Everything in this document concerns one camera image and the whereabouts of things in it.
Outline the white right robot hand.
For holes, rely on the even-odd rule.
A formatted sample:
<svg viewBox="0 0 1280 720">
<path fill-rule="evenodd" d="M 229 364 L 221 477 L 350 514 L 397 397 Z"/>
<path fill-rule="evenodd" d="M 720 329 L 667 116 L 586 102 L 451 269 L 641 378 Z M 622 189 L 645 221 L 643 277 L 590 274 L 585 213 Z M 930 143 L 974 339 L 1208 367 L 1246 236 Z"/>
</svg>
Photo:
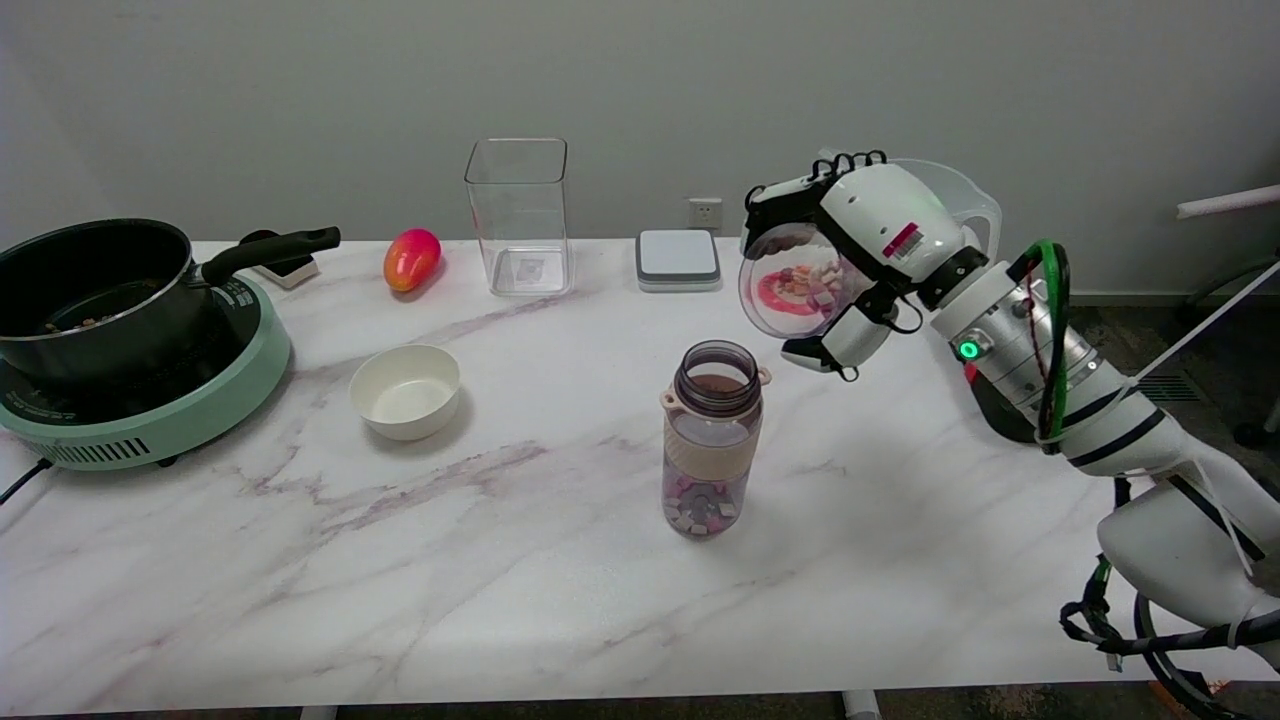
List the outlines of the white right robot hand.
<svg viewBox="0 0 1280 720">
<path fill-rule="evenodd" d="M 882 151 L 819 159 L 796 179 L 759 184 L 744 200 L 739 288 L 751 322 L 781 341 L 787 361 L 854 380 L 892 334 L 913 334 L 904 309 L 940 310 L 991 260 L 931 188 Z M 760 281 L 804 265 L 810 329 L 777 325 Z"/>
</svg>

